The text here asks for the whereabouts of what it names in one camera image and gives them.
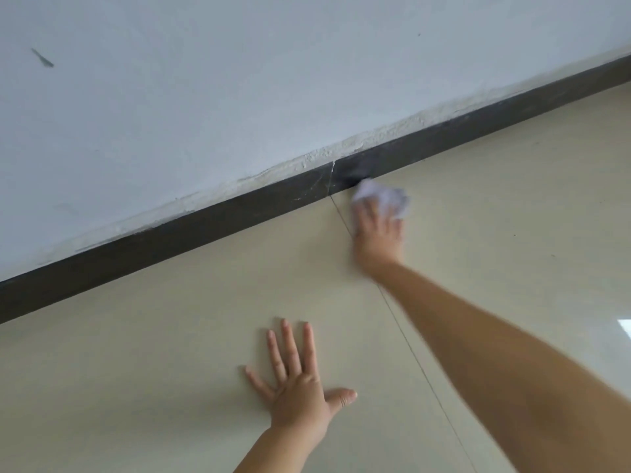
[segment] wall stain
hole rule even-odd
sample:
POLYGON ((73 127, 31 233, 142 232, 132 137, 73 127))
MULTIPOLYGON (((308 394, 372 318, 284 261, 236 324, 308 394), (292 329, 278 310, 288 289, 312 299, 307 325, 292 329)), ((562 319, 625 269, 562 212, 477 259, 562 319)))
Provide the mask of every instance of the wall stain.
POLYGON ((41 54, 39 54, 39 52, 35 48, 31 48, 31 51, 36 54, 36 56, 39 58, 42 64, 46 66, 46 68, 54 67, 54 64, 44 58, 41 54))

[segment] hand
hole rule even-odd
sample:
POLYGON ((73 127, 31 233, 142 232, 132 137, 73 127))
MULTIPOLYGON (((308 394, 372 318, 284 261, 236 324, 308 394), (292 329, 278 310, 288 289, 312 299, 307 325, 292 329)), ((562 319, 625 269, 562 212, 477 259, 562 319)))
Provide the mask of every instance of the hand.
POLYGON ((304 368, 300 363, 292 327, 286 319, 281 322, 285 359, 280 355, 276 334, 268 331, 269 358, 276 377, 276 388, 272 388, 249 367, 245 374, 254 389, 268 405, 272 416, 272 429, 291 431, 301 437, 311 451, 324 438, 330 421, 345 405, 357 398, 349 389, 324 392, 317 369, 316 345, 311 325, 304 325, 304 368))
POLYGON ((371 278, 385 265, 399 264, 403 259, 403 221, 379 212, 375 199, 355 204, 357 233, 353 242, 355 261, 371 278))

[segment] tile grout line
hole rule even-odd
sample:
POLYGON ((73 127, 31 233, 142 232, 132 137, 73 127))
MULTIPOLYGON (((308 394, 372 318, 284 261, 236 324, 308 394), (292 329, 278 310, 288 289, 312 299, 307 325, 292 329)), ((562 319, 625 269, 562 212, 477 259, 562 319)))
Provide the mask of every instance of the tile grout line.
MULTIPOLYGON (((342 215, 342 213, 339 211, 339 207, 338 205, 335 203, 335 200, 333 199, 333 196, 330 195, 329 198, 331 199, 331 202, 333 203, 333 206, 335 206, 335 209, 338 212, 338 215, 340 216, 340 218, 342 219, 342 223, 344 224, 344 227, 346 228, 346 230, 348 231, 348 234, 351 236, 351 238, 353 237, 353 233, 351 232, 351 229, 348 227, 348 225, 346 224, 346 221, 344 220, 344 216, 342 215)), ((427 378, 427 374, 425 373, 425 369, 423 368, 423 366, 421 365, 420 360, 418 359, 418 357, 416 356, 416 353, 414 353, 414 349, 412 348, 412 345, 410 345, 410 342, 408 341, 408 338, 406 337, 405 333, 403 332, 403 329, 401 328, 401 325, 399 323, 399 320, 397 319, 397 317, 395 316, 394 312, 392 311, 392 308, 390 307, 390 304, 388 303, 388 300, 386 298, 386 295, 384 294, 383 290, 381 289, 381 286, 379 286, 377 283, 371 281, 373 284, 375 284, 375 286, 377 287, 377 289, 379 290, 379 293, 381 294, 381 297, 383 298, 386 307, 388 307, 388 310, 390 310, 390 315, 392 316, 392 318, 394 319, 394 322, 396 324, 396 326, 399 328, 399 332, 401 333, 401 335, 403 336, 403 339, 405 340, 405 343, 408 345, 408 349, 410 351, 410 353, 412 353, 412 356, 414 357, 414 360, 416 360, 416 364, 418 365, 418 367, 421 369, 421 372, 423 373, 423 376, 425 377, 425 381, 427 382, 427 384, 430 386, 430 390, 432 391, 434 398, 436 398, 436 401, 438 402, 438 405, 440 406, 440 409, 442 410, 443 414, 445 415, 445 418, 447 419, 447 422, 449 423, 449 426, 451 427, 452 431, 454 432, 454 435, 456 436, 456 439, 458 440, 458 443, 460 444, 462 451, 464 452, 464 456, 467 457, 467 459, 469 460, 469 464, 471 465, 471 468, 473 468, 473 471, 475 473, 478 473, 478 470, 475 467, 475 464, 473 464, 473 461, 471 460, 471 457, 469 456, 469 452, 467 452, 467 449, 464 447, 464 445, 462 444, 462 440, 460 438, 460 436, 458 435, 458 432, 456 431, 456 428, 454 427, 454 424, 451 422, 451 418, 449 418, 449 415, 447 414, 447 412, 445 411, 445 407, 443 407, 442 402, 440 401, 440 398, 438 398, 438 395, 436 394, 436 391, 434 390, 434 387, 432 385, 432 382, 430 381, 429 378, 427 378)))

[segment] beige floor tile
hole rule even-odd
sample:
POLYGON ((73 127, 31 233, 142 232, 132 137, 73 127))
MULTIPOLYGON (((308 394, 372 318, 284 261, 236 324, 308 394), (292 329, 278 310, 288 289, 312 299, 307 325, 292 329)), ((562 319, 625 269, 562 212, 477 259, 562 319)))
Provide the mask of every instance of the beige floor tile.
POLYGON ((359 391, 307 472, 473 471, 349 251, 325 199, 0 326, 3 469, 232 471, 269 422, 237 366, 287 316, 359 391))
MULTIPOLYGON (((380 178, 411 195, 409 264, 631 396, 631 84, 380 178)), ((334 201, 349 222, 349 193, 334 201)), ((478 472, 512 468, 389 299, 478 472)))

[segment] forearm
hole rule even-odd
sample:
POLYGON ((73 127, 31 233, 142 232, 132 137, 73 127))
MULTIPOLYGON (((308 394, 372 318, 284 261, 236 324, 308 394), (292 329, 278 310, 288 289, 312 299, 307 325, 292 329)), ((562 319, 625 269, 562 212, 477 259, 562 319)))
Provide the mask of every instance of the forearm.
POLYGON ((544 471, 554 458, 589 471, 589 461, 621 453, 611 453, 623 448, 615 445, 619 439, 595 442, 598 429, 628 435, 622 419, 631 419, 631 409, 584 368, 406 267, 385 266, 375 280, 405 309, 456 390, 521 472, 544 471))
POLYGON ((300 435, 283 429, 267 429, 234 473, 300 473, 311 447, 300 435))

